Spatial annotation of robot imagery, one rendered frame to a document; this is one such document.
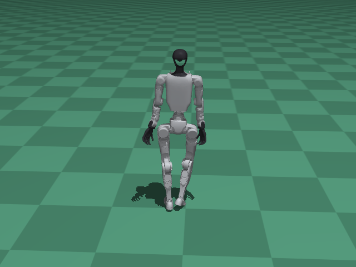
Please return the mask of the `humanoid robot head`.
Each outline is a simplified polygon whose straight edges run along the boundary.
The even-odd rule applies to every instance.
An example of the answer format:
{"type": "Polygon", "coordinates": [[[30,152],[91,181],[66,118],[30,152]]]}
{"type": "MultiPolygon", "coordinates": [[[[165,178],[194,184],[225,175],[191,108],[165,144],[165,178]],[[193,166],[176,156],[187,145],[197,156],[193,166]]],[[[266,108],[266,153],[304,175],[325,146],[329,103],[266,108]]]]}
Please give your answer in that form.
{"type": "Polygon", "coordinates": [[[184,72],[184,66],[186,65],[187,62],[187,52],[183,49],[177,49],[173,52],[172,58],[174,60],[174,64],[176,66],[176,71],[172,73],[174,76],[179,76],[179,77],[185,77],[187,74],[184,72]],[[176,64],[176,61],[178,60],[181,62],[182,60],[185,60],[185,63],[182,66],[179,66],[176,64]]]}

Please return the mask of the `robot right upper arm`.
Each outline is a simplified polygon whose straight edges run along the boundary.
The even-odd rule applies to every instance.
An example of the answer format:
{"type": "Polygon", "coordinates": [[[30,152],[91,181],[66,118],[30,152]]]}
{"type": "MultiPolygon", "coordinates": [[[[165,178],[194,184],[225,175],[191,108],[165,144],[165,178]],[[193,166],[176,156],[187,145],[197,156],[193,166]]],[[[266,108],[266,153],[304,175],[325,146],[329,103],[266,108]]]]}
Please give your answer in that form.
{"type": "Polygon", "coordinates": [[[192,83],[195,86],[194,105],[202,106],[203,81],[199,75],[192,75],[192,83]]]}

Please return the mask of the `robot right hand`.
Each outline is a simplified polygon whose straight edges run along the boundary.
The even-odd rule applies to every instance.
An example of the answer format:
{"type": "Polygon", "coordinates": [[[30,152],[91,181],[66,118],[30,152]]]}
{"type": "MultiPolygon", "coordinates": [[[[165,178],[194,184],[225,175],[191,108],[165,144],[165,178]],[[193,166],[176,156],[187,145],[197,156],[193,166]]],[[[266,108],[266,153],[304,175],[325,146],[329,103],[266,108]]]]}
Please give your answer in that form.
{"type": "Polygon", "coordinates": [[[198,127],[198,128],[199,128],[199,134],[198,134],[198,136],[197,136],[196,139],[198,139],[199,136],[200,136],[200,141],[199,141],[197,144],[203,145],[203,144],[205,144],[205,142],[206,142],[206,132],[205,132],[205,130],[204,130],[204,128],[205,128],[205,123],[204,123],[204,122],[201,122],[201,127],[198,127]]]}

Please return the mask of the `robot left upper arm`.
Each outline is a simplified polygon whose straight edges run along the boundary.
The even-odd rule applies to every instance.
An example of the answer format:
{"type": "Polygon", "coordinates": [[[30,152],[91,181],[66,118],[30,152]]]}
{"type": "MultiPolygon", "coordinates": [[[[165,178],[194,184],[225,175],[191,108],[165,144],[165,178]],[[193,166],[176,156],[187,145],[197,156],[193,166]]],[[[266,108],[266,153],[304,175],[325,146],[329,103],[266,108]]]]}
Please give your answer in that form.
{"type": "Polygon", "coordinates": [[[155,105],[161,106],[163,104],[164,99],[162,98],[164,86],[163,84],[166,81],[167,74],[158,75],[155,84],[155,105]]]}

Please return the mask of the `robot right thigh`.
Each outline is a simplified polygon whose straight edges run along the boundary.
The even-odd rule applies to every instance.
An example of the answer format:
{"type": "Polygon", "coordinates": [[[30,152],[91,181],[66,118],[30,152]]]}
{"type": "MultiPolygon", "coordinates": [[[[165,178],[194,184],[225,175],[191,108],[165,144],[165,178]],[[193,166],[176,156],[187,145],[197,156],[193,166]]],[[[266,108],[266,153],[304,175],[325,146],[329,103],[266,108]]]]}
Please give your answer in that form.
{"type": "Polygon", "coordinates": [[[197,145],[197,127],[194,124],[187,123],[186,125],[186,155],[182,160],[182,168],[188,170],[190,160],[194,161],[196,145],[197,145]]]}

